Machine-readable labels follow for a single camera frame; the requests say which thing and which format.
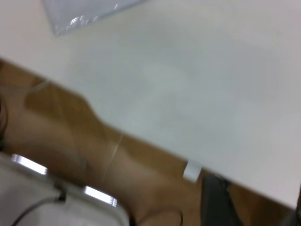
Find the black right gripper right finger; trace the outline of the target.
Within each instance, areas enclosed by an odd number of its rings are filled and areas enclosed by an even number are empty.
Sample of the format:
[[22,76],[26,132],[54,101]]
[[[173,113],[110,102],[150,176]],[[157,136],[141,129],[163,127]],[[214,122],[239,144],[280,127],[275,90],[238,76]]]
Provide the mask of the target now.
[[295,210],[291,211],[281,223],[282,226],[301,226],[301,190]]

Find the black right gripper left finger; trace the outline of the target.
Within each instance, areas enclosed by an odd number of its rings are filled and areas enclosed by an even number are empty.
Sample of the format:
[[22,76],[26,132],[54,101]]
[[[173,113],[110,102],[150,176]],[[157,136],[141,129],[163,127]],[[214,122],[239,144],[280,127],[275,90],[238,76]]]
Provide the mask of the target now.
[[202,180],[201,225],[242,226],[229,193],[229,183],[222,177],[208,174]]

